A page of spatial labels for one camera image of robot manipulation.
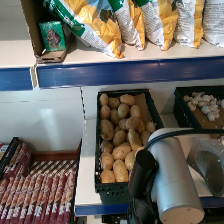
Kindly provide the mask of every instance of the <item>sausage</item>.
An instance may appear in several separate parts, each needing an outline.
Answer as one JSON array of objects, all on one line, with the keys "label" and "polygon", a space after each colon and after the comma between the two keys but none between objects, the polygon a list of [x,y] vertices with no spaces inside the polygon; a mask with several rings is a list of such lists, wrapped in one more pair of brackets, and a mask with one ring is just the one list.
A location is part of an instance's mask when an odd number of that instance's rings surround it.
[{"label": "sausage", "polygon": [[67,178],[67,181],[65,183],[65,188],[64,188],[63,196],[59,206],[59,214],[58,214],[56,224],[62,224],[64,222],[65,198],[66,198],[66,192],[68,191],[68,188],[69,188],[68,182],[69,182],[69,177]]},{"label": "sausage", "polygon": [[4,193],[6,191],[6,188],[8,187],[9,184],[9,180],[8,179],[4,179],[1,181],[1,186],[0,186],[0,202],[4,196]]},{"label": "sausage", "polygon": [[22,144],[22,148],[16,157],[15,165],[9,170],[8,175],[11,177],[20,177],[25,173],[24,176],[28,174],[27,168],[31,162],[31,152],[25,143]]},{"label": "sausage", "polygon": [[41,208],[41,202],[42,202],[42,198],[44,196],[44,189],[45,189],[45,185],[46,185],[46,181],[47,181],[47,176],[44,176],[44,180],[43,180],[43,183],[42,183],[42,186],[41,186],[41,189],[40,189],[40,193],[39,193],[39,196],[38,196],[38,199],[37,199],[37,203],[36,203],[36,207],[35,207],[35,211],[34,211],[34,217],[33,217],[33,222],[32,224],[35,224],[37,223],[38,224],[38,214],[39,214],[39,210]]},{"label": "sausage", "polygon": [[27,189],[27,192],[26,192],[26,197],[25,197],[25,200],[24,200],[24,203],[23,203],[22,211],[21,211],[21,214],[20,214],[20,217],[19,217],[18,224],[23,224],[24,223],[36,180],[37,180],[36,176],[33,176],[30,180],[30,183],[29,183],[29,186],[28,186],[28,189]]},{"label": "sausage", "polygon": [[19,142],[19,145],[17,146],[16,150],[15,150],[15,153],[14,155],[12,156],[10,162],[9,162],[9,165],[7,165],[5,167],[5,170],[4,170],[4,174],[3,174],[3,178],[6,179],[6,178],[9,178],[10,177],[10,169],[14,169],[15,168],[15,164],[16,164],[16,158],[21,150],[21,143]]},{"label": "sausage", "polygon": [[22,206],[23,206],[23,202],[24,202],[24,199],[26,197],[26,192],[27,192],[27,189],[29,187],[30,181],[31,181],[31,176],[29,175],[29,176],[26,177],[26,179],[24,181],[22,190],[19,194],[19,198],[18,198],[17,203],[16,203],[16,207],[13,211],[13,215],[12,215],[10,224],[17,224],[18,223],[20,213],[21,213],[21,210],[22,210]]},{"label": "sausage", "polygon": [[47,207],[48,197],[50,195],[52,182],[53,182],[53,178],[50,176],[47,176],[47,180],[46,180],[44,191],[43,191],[43,197],[42,197],[34,224],[41,224],[43,222],[44,214],[45,214],[46,207]]},{"label": "sausage", "polygon": [[46,212],[44,215],[44,219],[43,219],[43,224],[48,224],[49,223],[49,219],[51,216],[51,210],[53,207],[53,203],[54,203],[54,197],[57,191],[57,187],[58,187],[58,182],[59,182],[59,176],[55,175],[53,178],[53,183],[51,186],[51,192],[48,198],[48,202],[47,202],[47,208],[46,208]]},{"label": "sausage", "polygon": [[10,193],[11,188],[13,186],[14,180],[15,180],[14,177],[10,177],[10,179],[9,179],[8,187],[7,187],[7,189],[6,189],[6,191],[5,191],[4,195],[3,195],[3,198],[1,200],[1,204],[0,204],[0,215],[2,215],[3,209],[5,207],[5,204],[6,204],[6,201],[8,199],[9,193]]},{"label": "sausage", "polygon": [[68,190],[66,192],[66,199],[65,199],[65,214],[64,214],[64,224],[69,223],[69,218],[71,215],[71,203],[73,199],[73,191],[75,185],[75,173],[71,172],[69,175],[69,183],[68,183]]},{"label": "sausage", "polygon": [[8,211],[8,214],[7,214],[7,217],[6,217],[6,221],[5,221],[5,224],[10,224],[10,220],[11,220],[11,217],[12,217],[12,213],[14,211],[14,208],[16,206],[16,203],[17,203],[17,200],[19,198],[19,194],[21,192],[21,189],[23,187],[23,183],[25,181],[25,178],[24,177],[21,177],[20,181],[19,181],[19,184],[17,186],[17,189],[16,189],[16,192],[14,194],[14,197],[13,197],[13,200],[12,200],[12,203],[10,205],[10,208],[9,208],[9,211]]},{"label": "sausage", "polygon": [[12,203],[14,194],[16,192],[17,186],[19,184],[19,180],[20,180],[20,178],[17,177],[17,178],[15,178],[15,180],[13,182],[13,185],[12,185],[11,190],[9,192],[8,199],[7,199],[6,203],[5,203],[5,207],[4,207],[4,210],[3,210],[1,218],[0,218],[0,224],[4,224],[5,223],[6,216],[8,214],[8,211],[9,211],[10,205]]},{"label": "sausage", "polygon": [[63,195],[65,182],[66,182],[66,176],[65,176],[64,173],[61,173],[60,179],[59,179],[59,182],[58,182],[57,191],[56,191],[55,198],[54,198],[54,204],[53,204],[49,224],[55,224],[55,222],[57,220],[57,216],[58,216],[58,212],[59,212],[59,205],[60,205],[61,198],[62,198],[62,195]]},{"label": "sausage", "polygon": [[44,180],[44,176],[42,174],[40,174],[37,177],[37,181],[36,181],[35,187],[33,189],[33,194],[32,194],[30,204],[29,204],[29,207],[28,207],[28,210],[27,210],[27,215],[26,215],[26,218],[24,220],[24,224],[31,224],[32,221],[33,221],[34,211],[35,211],[35,208],[36,208],[36,203],[37,203],[37,199],[38,199],[38,196],[39,196],[39,193],[40,193],[40,190],[41,190],[41,185],[43,183],[43,180]]}]

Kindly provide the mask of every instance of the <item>crate of potatoes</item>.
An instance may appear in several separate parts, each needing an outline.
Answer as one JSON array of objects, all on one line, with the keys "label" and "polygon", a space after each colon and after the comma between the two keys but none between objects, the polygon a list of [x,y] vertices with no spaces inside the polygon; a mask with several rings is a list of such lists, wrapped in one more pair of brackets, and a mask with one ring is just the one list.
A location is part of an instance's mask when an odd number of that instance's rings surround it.
[{"label": "crate of potatoes", "polygon": [[177,87],[174,115],[180,127],[222,129],[224,88],[222,86]]},{"label": "crate of potatoes", "polygon": [[129,197],[128,181],[136,151],[148,142],[152,132],[160,128],[163,124],[148,89],[98,93],[97,193],[106,197]]}]

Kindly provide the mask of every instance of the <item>white wall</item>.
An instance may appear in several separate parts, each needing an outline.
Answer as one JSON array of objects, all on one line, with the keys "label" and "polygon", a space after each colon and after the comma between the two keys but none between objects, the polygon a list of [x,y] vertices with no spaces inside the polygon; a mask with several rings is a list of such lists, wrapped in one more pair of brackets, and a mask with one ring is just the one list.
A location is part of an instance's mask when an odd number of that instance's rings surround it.
[{"label": "white wall", "polygon": [[0,142],[19,137],[34,151],[72,150],[83,124],[80,88],[0,92]]}]

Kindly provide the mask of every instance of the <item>white shelf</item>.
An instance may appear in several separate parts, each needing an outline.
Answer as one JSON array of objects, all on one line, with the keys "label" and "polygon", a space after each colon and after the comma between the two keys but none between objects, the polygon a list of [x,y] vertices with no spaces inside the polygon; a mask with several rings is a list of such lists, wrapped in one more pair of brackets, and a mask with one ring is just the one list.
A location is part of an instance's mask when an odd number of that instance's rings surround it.
[{"label": "white shelf", "polygon": [[0,1],[0,68],[31,67],[36,59],[19,0]]},{"label": "white shelf", "polygon": [[168,51],[161,51],[160,47],[147,42],[146,49],[138,51],[134,46],[124,45],[124,58],[116,59],[109,57],[93,47],[86,47],[80,40],[76,39],[63,62],[68,64],[103,63],[103,62],[123,62],[142,60],[161,60],[177,58],[215,57],[224,56],[224,49],[212,46],[205,40],[199,49],[181,46],[175,41],[172,42]]}]

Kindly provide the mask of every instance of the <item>plastic packaging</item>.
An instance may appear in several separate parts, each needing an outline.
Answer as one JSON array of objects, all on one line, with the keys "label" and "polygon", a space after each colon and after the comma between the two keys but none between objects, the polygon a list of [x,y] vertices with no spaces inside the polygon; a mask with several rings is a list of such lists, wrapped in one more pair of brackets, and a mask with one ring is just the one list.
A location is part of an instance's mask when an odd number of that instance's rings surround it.
[{"label": "plastic packaging", "polygon": [[108,0],[40,0],[86,45],[121,58],[121,33]]},{"label": "plastic packaging", "polygon": [[53,21],[39,25],[46,51],[64,51],[66,49],[61,22]]},{"label": "plastic packaging", "polygon": [[122,40],[135,45],[138,50],[145,47],[145,28],[141,9],[136,0],[109,0],[115,11]]},{"label": "plastic packaging", "polygon": [[168,50],[177,23],[175,1],[137,0],[143,13],[146,37],[161,50]]},{"label": "plastic packaging", "polygon": [[204,0],[176,0],[178,20],[174,39],[181,45],[199,48],[203,36]]},{"label": "plastic packaging", "polygon": [[206,0],[203,16],[205,40],[224,47],[224,0]]}]

